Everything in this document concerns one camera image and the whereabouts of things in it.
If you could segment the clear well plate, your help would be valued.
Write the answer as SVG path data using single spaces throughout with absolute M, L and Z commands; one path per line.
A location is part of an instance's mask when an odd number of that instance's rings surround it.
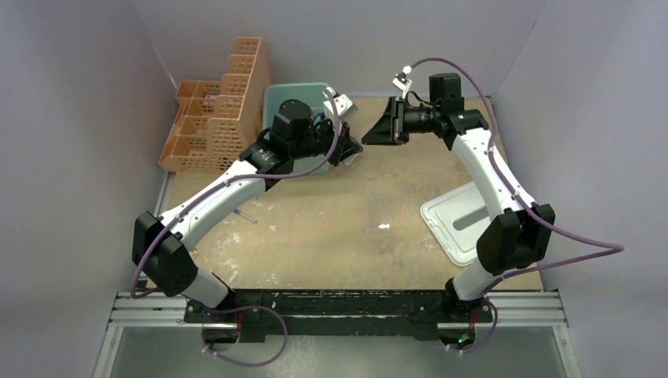
M 391 233 L 391 199 L 387 191 L 371 190 L 364 194 L 366 220 L 364 233 L 367 236 L 389 236 Z

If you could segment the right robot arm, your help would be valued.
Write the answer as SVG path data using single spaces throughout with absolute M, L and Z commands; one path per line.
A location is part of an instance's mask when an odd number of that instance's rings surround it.
M 460 75 L 431 75 L 429 101 L 419 106 L 412 106 L 406 98 L 411 83 L 407 73 L 396 74 L 393 84 L 402 94 L 389 98 L 362 143 L 399 146 L 408 143 L 414 133 L 432 133 L 443 140 L 473 179 L 491 223 L 477 240 L 473 262 L 445 285 L 443 312 L 460 321 L 504 273 L 544 259 L 555 211 L 548 204 L 537 204 L 505 161 L 497 157 L 488 122 L 480 110 L 465 108 Z

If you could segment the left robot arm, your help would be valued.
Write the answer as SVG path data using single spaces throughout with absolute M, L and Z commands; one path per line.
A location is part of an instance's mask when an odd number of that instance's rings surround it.
M 326 163 L 336 166 L 361 153 L 362 145 L 351 136 L 345 121 L 356 110 L 356 105 L 340 94 L 325 100 L 325 115 L 315 122 L 306 103 L 288 99 L 274 113 L 272 125 L 215 181 L 162 214 L 141 213 L 134 223 L 132 261 L 137 270 L 131 297 L 145 297 L 136 290 L 139 275 L 144 273 L 164 295 L 184 295 L 200 302 L 216 322 L 230 319 L 235 311 L 232 289 L 200 269 L 191 251 L 242 204 L 281 180 L 298 177 L 295 161 L 320 157 L 317 167 Z

